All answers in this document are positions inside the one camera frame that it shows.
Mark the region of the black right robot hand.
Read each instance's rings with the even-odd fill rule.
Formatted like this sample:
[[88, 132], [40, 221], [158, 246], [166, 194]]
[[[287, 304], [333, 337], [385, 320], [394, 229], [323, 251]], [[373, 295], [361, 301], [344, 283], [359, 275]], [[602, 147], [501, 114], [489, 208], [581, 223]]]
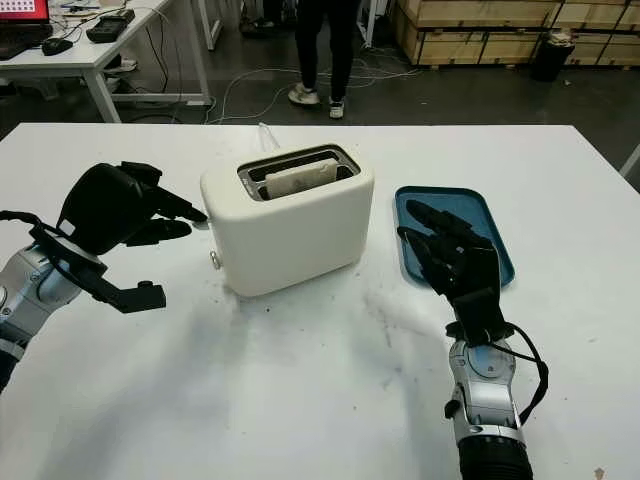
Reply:
[[418, 200], [408, 200], [406, 210], [428, 231], [399, 226], [397, 233], [411, 247], [423, 278], [436, 293], [449, 301], [466, 296], [486, 297], [497, 305], [500, 266], [493, 243], [447, 210], [437, 210]]

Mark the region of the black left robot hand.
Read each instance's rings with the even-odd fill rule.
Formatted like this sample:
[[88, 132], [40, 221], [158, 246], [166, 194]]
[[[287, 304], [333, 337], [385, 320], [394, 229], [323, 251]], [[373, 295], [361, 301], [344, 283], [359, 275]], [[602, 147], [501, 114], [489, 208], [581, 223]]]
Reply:
[[144, 163], [99, 163], [67, 195], [56, 228], [84, 251], [103, 255], [119, 244], [155, 245], [187, 236], [207, 216], [159, 185], [162, 171]]

